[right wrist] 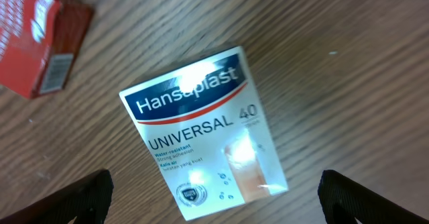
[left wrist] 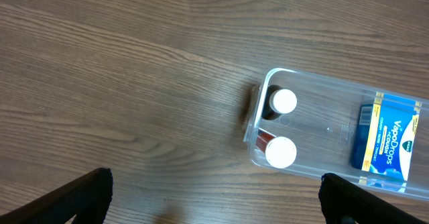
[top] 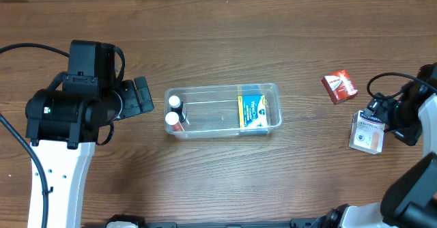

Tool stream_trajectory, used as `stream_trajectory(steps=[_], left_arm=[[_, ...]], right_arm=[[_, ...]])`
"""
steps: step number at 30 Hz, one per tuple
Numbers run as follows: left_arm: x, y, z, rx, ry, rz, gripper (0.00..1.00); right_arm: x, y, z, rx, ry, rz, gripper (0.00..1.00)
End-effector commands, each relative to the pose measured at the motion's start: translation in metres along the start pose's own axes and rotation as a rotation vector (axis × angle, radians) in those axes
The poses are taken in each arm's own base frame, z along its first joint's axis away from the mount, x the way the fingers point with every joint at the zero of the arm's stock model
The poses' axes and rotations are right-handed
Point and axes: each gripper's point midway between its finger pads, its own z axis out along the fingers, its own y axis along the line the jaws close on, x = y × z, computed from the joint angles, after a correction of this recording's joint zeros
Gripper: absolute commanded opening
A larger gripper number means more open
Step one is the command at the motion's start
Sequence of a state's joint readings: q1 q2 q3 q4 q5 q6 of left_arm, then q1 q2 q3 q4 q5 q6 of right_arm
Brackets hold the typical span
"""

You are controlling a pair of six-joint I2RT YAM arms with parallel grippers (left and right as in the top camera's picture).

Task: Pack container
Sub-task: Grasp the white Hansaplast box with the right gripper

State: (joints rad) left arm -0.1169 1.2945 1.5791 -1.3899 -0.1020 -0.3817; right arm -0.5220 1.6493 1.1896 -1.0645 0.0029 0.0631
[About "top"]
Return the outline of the white Hansaplast plaster box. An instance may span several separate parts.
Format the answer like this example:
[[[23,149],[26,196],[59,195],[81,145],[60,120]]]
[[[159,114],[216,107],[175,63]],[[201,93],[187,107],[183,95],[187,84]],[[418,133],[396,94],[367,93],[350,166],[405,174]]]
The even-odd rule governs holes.
[[[364,111],[353,115],[349,147],[369,154],[382,152],[385,123],[375,117],[366,117]]]

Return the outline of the black bottle white cap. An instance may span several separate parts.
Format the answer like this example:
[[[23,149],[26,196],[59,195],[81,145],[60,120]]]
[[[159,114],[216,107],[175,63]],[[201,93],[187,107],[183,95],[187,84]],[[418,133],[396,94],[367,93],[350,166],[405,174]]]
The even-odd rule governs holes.
[[[179,121],[181,123],[186,121],[186,107],[184,102],[178,96],[172,95],[168,99],[169,106],[171,107],[171,111],[175,112],[179,116]]]

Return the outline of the orange tube white cap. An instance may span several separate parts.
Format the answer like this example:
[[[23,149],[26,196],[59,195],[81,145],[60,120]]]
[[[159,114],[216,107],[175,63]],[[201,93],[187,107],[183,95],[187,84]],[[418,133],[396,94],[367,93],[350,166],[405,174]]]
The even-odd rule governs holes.
[[[184,132],[180,117],[176,112],[168,112],[165,115],[165,123],[169,132]]]

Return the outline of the blue yellow VapoDrops box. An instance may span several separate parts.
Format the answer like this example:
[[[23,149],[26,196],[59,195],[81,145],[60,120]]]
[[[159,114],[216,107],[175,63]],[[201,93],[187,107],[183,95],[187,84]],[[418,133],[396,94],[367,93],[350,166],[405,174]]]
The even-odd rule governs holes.
[[[268,126],[264,95],[238,96],[239,127],[242,129]]]

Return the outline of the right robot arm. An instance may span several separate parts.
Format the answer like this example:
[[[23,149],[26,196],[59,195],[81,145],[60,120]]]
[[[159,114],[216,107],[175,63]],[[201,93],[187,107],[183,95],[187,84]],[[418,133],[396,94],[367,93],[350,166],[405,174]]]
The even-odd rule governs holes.
[[[380,202],[362,206],[340,205],[316,218],[312,227],[435,227],[436,226],[436,64],[420,68],[417,76],[392,96],[373,94],[364,111],[358,113],[351,145],[367,139],[358,137],[363,122],[382,125],[386,133],[407,146],[423,141],[423,155],[385,192]]]

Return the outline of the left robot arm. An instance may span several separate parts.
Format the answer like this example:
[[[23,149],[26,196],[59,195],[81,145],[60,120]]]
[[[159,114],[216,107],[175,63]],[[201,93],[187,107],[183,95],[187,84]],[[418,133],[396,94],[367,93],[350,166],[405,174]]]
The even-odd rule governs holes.
[[[115,70],[123,56],[112,44],[74,40],[67,72],[28,101],[26,137],[37,156],[28,227],[80,227],[99,129],[153,110],[145,79]]]

